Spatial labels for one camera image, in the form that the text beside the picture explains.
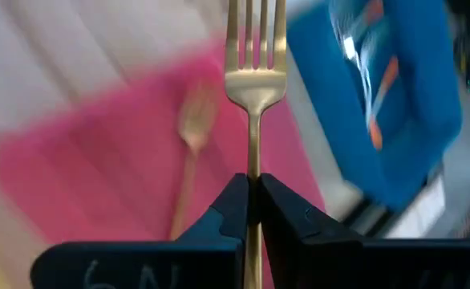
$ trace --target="gold fork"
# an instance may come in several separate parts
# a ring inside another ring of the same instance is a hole
[[[249,117],[248,176],[251,183],[244,288],[261,288],[261,224],[254,217],[256,180],[260,176],[261,114],[280,101],[286,89],[286,0],[276,0],[273,66],[267,64],[267,0],[261,0],[260,63],[253,68],[253,0],[246,0],[245,64],[239,67],[238,0],[229,0],[225,86],[231,101]]]

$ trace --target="pink napkin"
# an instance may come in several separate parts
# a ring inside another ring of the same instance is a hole
[[[219,110],[197,162],[187,208],[186,225],[192,225],[229,179],[246,171],[247,117],[224,93],[223,54],[215,46],[159,67],[128,87],[103,92],[100,101],[6,137],[2,192],[50,243],[167,238],[187,153],[177,115],[186,91],[206,81],[219,91]],[[262,171],[323,209],[285,101],[263,117],[261,151]]]

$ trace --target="fork tines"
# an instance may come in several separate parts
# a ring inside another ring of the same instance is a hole
[[[239,70],[239,1],[229,0],[228,33],[226,36],[225,71]],[[245,13],[245,64],[243,69],[253,68],[253,0],[246,1]],[[268,0],[261,0],[260,13],[260,63],[258,69],[267,69],[267,7]],[[273,37],[273,66],[275,71],[286,71],[286,0],[276,0]]]

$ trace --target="blurred fork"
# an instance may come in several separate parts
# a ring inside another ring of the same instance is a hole
[[[267,7],[261,0],[260,63],[253,67],[253,0],[246,0],[245,63],[239,67],[239,2],[229,0],[226,36],[225,87],[231,101],[249,117],[248,176],[252,191],[245,252],[244,288],[261,289],[261,224],[255,218],[255,183],[260,176],[261,114],[280,101],[286,89],[286,0],[276,1],[272,67],[267,63]]]

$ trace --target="blue object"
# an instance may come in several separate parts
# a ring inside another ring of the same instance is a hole
[[[378,114],[383,149],[371,143],[359,100],[361,83],[334,35],[326,2],[289,21],[287,39],[344,178],[367,197],[404,209],[458,135],[462,116],[442,0],[388,0],[388,63],[394,52],[400,77]]]

